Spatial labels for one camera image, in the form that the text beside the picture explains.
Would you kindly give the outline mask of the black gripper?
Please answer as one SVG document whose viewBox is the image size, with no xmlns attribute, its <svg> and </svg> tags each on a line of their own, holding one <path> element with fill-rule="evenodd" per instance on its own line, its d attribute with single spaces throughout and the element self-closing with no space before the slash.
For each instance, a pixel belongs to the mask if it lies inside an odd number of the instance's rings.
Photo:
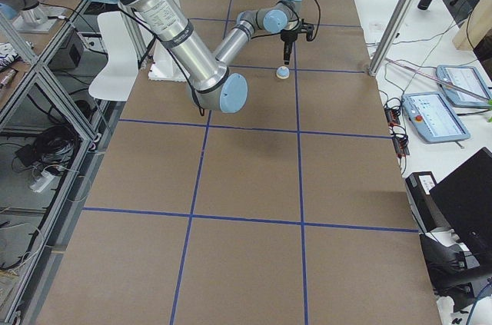
<svg viewBox="0 0 492 325">
<path fill-rule="evenodd" d="M 286 65 L 290 64 L 292 45 L 297 41 L 298 34 L 299 32 L 297 29 L 293 29 L 293 30 L 284 29 L 281 31 L 281 40 L 284 43 L 283 58 L 284 58 L 284 63 Z"/>
</svg>

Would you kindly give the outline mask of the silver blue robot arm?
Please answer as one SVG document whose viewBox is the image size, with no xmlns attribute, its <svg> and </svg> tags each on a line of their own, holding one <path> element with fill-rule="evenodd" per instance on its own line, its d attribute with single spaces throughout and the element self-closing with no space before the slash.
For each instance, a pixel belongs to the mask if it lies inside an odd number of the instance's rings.
<svg viewBox="0 0 492 325">
<path fill-rule="evenodd" d="M 271 34 L 297 29 L 302 0 L 278 0 L 270 8 L 242 12 L 238 21 L 215 51 L 210 51 L 175 0 L 89 0 L 122 3 L 133 8 L 168 52 L 189 74 L 192 101 L 200 109 L 236 113 L 247 100 L 248 83 L 232 73 L 229 64 L 251 40 L 265 30 Z"/>
</svg>

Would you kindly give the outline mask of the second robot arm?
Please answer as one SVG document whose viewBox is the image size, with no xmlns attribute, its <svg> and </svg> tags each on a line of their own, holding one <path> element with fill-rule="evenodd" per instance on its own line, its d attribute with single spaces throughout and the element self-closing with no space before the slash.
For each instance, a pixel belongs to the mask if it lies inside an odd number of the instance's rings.
<svg viewBox="0 0 492 325">
<path fill-rule="evenodd" d="M 21 33 L 47 34 L 55 24 L 39 0 L 1 0 L 1 13 Z"/>
</svg>

